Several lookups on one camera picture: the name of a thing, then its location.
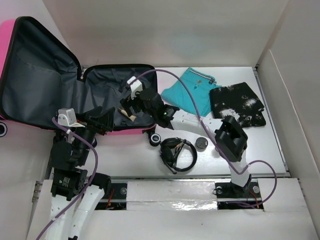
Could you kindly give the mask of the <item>wooden brush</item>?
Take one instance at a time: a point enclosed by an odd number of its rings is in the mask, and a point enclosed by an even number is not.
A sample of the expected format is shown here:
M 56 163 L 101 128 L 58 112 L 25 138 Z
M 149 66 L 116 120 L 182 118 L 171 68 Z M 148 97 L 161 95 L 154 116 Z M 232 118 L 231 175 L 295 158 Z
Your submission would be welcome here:
M 118 112 L 121 113 L 126 118 L 130 119 L 132 122 L 134 122 L 137 118 L 135 115 L 129 115 L 127 111 L 122 108 L 118 108 Z

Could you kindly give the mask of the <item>black headphones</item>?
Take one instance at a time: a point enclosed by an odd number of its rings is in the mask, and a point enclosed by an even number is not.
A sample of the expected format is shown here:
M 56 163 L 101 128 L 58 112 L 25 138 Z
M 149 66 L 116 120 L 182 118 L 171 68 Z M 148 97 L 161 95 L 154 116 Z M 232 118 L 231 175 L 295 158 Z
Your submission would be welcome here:
M 185 146 L 190 149 L 192 162 L 185 168 L 179 168 L 177 167 L 178 158 Z M 176 175 L 177 173 L 185 173 L 190 171 L 196 165 L 198 153 L 195 146 L 190 141 L 178 137 L 171 137 L 166 138 L 160 143 L 160 158 L 163 164 L 174 175 Z

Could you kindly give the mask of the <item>turquoise shorts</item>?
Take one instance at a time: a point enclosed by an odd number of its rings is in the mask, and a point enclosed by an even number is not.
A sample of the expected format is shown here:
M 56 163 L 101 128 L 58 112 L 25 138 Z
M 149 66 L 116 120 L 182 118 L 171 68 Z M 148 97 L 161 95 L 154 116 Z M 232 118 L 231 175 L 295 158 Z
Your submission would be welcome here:
M 176 83 L 162 91 L 161 97 L 167 103 L 196 115 L 193 103 L 200 116 L 205 117 L 211 111 L 210 91 L 220 86 L 213 76 L 189 67 Z

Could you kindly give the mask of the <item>round black tin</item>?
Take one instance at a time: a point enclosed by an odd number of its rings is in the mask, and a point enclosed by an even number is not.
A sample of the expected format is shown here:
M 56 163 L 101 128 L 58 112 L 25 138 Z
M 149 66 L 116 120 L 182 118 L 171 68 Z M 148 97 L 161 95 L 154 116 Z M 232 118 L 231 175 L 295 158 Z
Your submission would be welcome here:
M 205 137 L 201 136 L 196 139 L 195 148 L 203 152 L 208 147 L 208 144 L 209 144 L 208 140 Z

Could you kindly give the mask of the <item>black white tie-dye shirt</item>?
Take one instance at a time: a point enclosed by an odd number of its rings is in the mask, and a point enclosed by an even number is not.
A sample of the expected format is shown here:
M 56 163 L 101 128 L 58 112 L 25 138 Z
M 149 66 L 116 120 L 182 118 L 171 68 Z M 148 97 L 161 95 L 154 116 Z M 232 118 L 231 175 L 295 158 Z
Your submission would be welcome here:
M 217 87 L 209 92 L 211 111 L 216 119 L 235 118 L 242 128 L 264 127 L 264 104 L 246 82 Z

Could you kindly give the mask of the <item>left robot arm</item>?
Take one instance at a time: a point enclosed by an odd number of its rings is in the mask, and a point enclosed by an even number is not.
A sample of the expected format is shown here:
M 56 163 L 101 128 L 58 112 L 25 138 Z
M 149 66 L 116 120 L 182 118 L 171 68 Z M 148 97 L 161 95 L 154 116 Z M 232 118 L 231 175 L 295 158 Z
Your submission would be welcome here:
M 76 114 L 61 108 L 53 124 L 66 133 L 67 141 L 56 141 L 50 151 L 53 169 L 50 221 L 37 236 L 46 240 L 79 240 L 96 206 L 111 194 L 111 178 L 98 173 L 97 134 L 114 128 L 115 108 L 101 106 Z

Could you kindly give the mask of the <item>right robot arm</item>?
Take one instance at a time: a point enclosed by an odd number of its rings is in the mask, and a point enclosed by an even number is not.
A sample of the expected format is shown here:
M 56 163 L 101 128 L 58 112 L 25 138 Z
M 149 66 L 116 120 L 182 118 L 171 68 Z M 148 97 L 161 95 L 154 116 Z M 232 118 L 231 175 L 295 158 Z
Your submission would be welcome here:
M 246 162 L 248 136 L 234 117 L 228 116 L 221 120 L 218 129 L 210 129 L 211 121 L 194 114 L 183 116 L 183 110 L 164 103 L 160 94 L 152 88 L 134 90 L 120 104 L 130 115 L 132 112 L 150 115 L 154 123 L 162 128 L 187 131 L 212 140 L 216 151 L 229 165 L 232 193 L 242 197 L 249 191 L 252 176 Z

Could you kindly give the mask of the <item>pink hard-shell suitcase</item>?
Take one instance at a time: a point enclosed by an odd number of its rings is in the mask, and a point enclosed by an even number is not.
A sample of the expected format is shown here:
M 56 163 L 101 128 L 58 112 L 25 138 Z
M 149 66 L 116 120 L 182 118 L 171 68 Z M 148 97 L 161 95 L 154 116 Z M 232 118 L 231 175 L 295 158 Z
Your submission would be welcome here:
M 127 81 L 139 77 L 157 90 L 157 74 L 148 64 L 94 65 L 82 70 L 77 57 L 30 16 L 0 25 L 0 116 L 54 130 L 53 116 L 72 108 L 82 114 L 96 107 L 121 108 L 130 96 Z

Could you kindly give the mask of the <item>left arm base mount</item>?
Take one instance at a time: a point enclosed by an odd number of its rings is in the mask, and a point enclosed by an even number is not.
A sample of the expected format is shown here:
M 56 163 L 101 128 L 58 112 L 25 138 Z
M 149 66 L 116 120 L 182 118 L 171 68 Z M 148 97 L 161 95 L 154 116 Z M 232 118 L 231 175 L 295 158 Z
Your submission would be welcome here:
M 105 195 L 95 207 L 95 210 L 121 211 L 127 209 L 127 186 L 123 183 L 112 183 L 109 194 Z

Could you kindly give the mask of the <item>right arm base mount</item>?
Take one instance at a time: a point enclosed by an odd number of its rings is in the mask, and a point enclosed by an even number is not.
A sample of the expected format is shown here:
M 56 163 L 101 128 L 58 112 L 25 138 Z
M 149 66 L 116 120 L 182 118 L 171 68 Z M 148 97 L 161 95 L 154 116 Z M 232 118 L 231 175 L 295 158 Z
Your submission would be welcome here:
M 217 198 L 219 210 L 247 209 L 255 204 L 255 209 L 264 209 L 257 181 L 251 182 L 247 188 L 241 188 L 231 182 L 216 182 L 212 193 Z

